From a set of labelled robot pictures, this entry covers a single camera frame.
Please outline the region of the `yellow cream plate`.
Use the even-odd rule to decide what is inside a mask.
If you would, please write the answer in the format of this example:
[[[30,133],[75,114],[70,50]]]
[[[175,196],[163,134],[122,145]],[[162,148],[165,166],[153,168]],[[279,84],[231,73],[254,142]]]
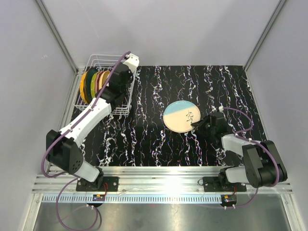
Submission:
[[[103,85],[105,84],[106,80],[108,79],[110,75],[110,71],[104,71],[101,75],[100,75],[100,81],[99,81],[99,89],[101,89],[103,87]]]

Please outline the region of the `blue cream plate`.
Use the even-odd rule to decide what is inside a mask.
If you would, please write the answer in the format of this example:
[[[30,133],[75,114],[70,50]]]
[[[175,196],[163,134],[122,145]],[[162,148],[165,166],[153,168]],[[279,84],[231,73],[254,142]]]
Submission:
[[[199,108],[189,101],[176,101],[171,103],[164,111],[163,122],[165,126],[177,133],[186,133],[194,129],[193,123],[200,121]]]

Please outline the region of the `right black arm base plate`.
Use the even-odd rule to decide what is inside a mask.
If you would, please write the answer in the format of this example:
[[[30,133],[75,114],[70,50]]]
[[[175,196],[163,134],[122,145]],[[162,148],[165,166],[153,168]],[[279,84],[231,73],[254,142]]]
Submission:
[[[222,177],[203,177],[203,187],[205,192],[246,192],[246,186],[241,183],[229,183]]]

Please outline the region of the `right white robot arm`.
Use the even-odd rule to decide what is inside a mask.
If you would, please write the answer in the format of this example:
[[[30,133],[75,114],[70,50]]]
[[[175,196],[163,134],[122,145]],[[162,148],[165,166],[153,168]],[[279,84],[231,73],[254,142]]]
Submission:
[[[243,157],[243,166],[226,167],[207,184],[218,186],[223,191],[232,191],[243,184],[254,188],[273,187],[288,179],[286,168],[272,141],[255,141],[233,133],[221,112],[207,115],[192,123],[206,141]]]

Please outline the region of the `teal glazed plate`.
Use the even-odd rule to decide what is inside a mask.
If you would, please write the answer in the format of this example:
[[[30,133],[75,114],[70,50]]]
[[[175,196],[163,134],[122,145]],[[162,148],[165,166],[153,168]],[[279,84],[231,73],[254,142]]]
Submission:
[[[91,80],[93,75],[97,72],[97,69],[92,67],[86,72],[85,76],[85,86],[84,86],[84,91],[85,91],[85,99],[87,104],[89,104],[92,100],[91,96]]]

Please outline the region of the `orange polka dot plate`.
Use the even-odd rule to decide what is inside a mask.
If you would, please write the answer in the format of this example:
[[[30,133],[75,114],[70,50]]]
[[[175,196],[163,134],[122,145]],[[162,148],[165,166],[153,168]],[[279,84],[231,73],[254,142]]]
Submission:
[[[85,79],[86,79],[86,74],[87,72],[85,72],[82,76],[81,76],[81,81],[80,81],[80,85],[79,85],[79,93],[80,93],[80,97],[82,99],[82,101],[86,104],[88,104],[88,99],[85,93]]]

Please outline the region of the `pink polka dot plate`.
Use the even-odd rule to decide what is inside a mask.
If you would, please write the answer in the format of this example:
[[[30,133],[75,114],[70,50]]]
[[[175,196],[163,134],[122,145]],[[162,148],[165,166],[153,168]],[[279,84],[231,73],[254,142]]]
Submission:
[[[98,90],[99,90],[100,76],[101,76],[102,73],[103,73],[103,71],[97,72],[96,79],[95,79],[95,88],[94,88],[95,93],[97,93]]]

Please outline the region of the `green polka dot plate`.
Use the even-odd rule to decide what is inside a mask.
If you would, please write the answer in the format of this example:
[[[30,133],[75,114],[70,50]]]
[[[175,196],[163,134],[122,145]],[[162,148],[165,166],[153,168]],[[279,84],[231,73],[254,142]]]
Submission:
[[[96,91],[95,91],[95,84],[96,84],[96,77],[99,71],[95,72],[91,78],[91,83],[90,83],[90,95],[92,98],[95,97]]]

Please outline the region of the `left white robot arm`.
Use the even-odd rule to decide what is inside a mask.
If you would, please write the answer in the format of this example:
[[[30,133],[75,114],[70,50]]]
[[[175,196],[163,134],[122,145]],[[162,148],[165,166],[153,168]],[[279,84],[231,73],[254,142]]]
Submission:
[[[79,178],[93,191],[103,187],[103,171],[84,160],[80,146],[94,127],[122,104],[133,80],[133,71],[127,63],[115,65],[87,108],[66,127],[60,131],[50,130],[46,136],[44,159]]]

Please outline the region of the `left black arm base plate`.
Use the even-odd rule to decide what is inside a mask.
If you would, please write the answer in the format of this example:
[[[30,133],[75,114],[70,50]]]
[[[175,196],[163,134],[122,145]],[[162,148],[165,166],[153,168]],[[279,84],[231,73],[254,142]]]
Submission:
[[[77,182],[77,192],[117,192],[119,186],[119,177],[109,176],[101,177],[94,182],[81,179]]]

